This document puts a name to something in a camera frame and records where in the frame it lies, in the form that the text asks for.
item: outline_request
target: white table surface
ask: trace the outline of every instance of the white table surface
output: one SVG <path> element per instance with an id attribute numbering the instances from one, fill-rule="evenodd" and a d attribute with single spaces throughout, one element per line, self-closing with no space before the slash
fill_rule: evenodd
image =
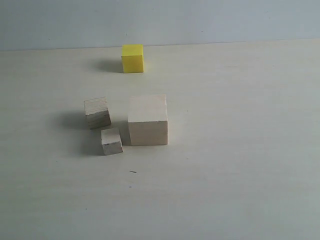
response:
<path id="1" fill-rule="evenodd" d="M 318 240 L 320 40 L 0 52 L 2 240 Z M 169 145 L 128 146 L 166 94 Z M 83 101 L 107 97 L 103 156 Z"/>

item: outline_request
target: yellow block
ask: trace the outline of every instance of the yellow block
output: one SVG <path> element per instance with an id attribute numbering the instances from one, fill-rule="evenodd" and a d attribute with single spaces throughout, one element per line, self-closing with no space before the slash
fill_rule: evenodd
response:
<path id="1" fill-rule="evenodd" d="M 123 45 L 121 58 L 125 74 L 144 72 L 144 49 L 142 44 Z"/>

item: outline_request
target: cube top face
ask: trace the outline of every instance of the cube top face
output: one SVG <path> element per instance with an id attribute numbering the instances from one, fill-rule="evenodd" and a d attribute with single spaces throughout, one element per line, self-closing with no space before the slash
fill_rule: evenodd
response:
<path id="1" fill-rule="evenodd" d="M 84 101 L 85 115 L 92 115 L 108 111 L 107 99 L 105 97 L 94 98 Z"/>
<path id="2" fill-rule="evenodd" d="M 165 94 L 133 96 L 130 99 L 129 123 L 168 121 Z"/>
<path id="3" fill-rule="evenodd" d="M 108 145 L 121 142 L 119 129 L 117 127 L 101 130 L 101 144 Z"/>
<path id="4" fill-rule="evenodd" d="M 142 44 L 127 44 L 122 46 L 122 56 L 143 56 L 144 50 Z"/>

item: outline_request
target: white wall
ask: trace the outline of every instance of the white wall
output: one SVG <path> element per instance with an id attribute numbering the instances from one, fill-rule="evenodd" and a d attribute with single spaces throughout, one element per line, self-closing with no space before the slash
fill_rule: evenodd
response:
<path id="1" fill-rule="evenodd" d="M 319 0 L 1 0 L 0 50 L 320 37 Z"/>

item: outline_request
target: wooden block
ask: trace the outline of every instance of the wooden block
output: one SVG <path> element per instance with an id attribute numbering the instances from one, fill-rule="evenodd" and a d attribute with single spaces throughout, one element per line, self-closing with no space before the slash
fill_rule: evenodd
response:
<path id="1" fill-rule="evenodd" d="M 101 145 L 105 155 L 123 152 L 119 129 L 117 127 L 101 130 Z"/>
<path id="2" fill-rule="evenodd" d="M 144 50 L 142 44 L 123 45 L 121 58 L 125 74 L 144 72 Z"/>
<path id="3" fill-rule="evenodd" d="M 84 111 L 90 129 L 101 128 L 111 124 L 105 97 L 84 101 Z"/>
<path id="4" fill-rule="evenodd" d="M 166 95 L 133 96 L 128 116 L 132 146 L 167 145 Z"/>

